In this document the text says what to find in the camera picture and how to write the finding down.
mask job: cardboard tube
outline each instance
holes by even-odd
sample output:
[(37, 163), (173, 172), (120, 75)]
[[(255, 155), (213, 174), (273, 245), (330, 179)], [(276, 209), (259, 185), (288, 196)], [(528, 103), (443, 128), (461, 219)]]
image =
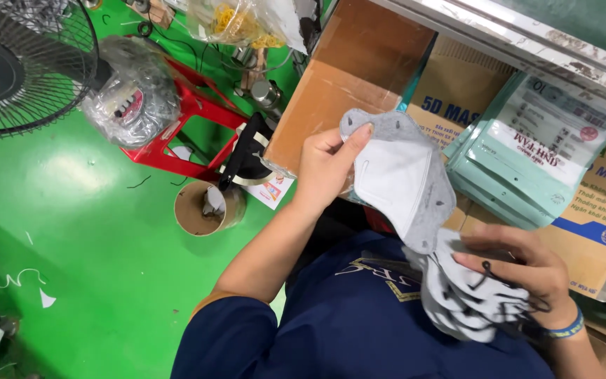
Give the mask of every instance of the cardboard tube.
[(204, 237), (214, 232), (230, 228), (242, 220), (246, 204), (239, 188), (223, 192), (225, 213), (206, 216), (203, 214), (207, 188), (213, 184), (194, 181), (185, 185), (174, 201), (174, 217), (179, 226), (188, 234)]

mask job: person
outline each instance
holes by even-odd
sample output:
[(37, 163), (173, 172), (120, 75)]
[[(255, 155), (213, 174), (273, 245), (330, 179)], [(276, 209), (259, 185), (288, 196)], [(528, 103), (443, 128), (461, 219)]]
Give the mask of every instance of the person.
[[(304, 142), (291, 202), (244, 246), (197, 305), (171, 378), (606, 378), (585, 328), (551, 340), (544, 355), (550, 366), (526, 339), (499, 329), (486, 344), (440, 332), (419, 302), (417, 272), (397, 238), (362, 231), (298, 267), (315, 225), (372, 131), (373, 125), (363, 125), (343, 143), (335, 129)], [(567, 267), (535, 234), (480, 225), (461, 239), (476, 249), (501, 247), (525, 261), (490, 263), (497, 277), (549, 304), (551, 312), (532, 314), (543, 328), (563, 329), (577, 320)], [(454, 258), (484, 271), (484, 258)], [(269, 303), (285, 281), (278, 326)]]

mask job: hand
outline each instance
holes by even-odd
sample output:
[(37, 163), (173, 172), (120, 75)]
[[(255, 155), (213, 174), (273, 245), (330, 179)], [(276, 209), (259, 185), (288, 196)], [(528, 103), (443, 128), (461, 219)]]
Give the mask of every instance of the hand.
[(507, 250), (526, 264), (515, 264), (485, 259), (471, 254), (455, 253), (457, 263), (471, 270), (484, 272), (482, 264), (490, 262), (490, 270), (497, 277), (523, 286), (539, 307), (547, 302), (551, 312), (534, 312), (532, 316), (546, 329), (566, 328), (577, 319), (577, 306), (570, 298), (567, 265), (539, 237), (532, 232), (503, 225), (479, 223), (473, 232), (462, 235), (461, 241), (473, 250)]
[(338, 128), (308, 137), (303, 142), (298, 187), (291, 202), (317, 217), (322, 214), (343, 189), (354, 159), (372, 134), (373, 124), (366, 124), (345, 143)]

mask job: product label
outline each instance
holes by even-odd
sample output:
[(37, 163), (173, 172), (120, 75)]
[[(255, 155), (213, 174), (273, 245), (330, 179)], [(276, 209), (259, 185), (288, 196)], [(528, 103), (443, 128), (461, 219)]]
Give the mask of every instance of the product label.
[(531, 76), (514, 91), (487, 134), (575, 188), (606, 143), (606, 111)]

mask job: red stamp logo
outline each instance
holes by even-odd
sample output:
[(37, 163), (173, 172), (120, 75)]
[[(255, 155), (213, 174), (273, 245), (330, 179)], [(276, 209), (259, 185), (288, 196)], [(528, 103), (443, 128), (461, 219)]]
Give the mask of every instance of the red stamp logo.
[(593, 141), (597, 138), (597, 129), (591, 126), (586, 126), (581, 129), (581, 139), (584, 141)]

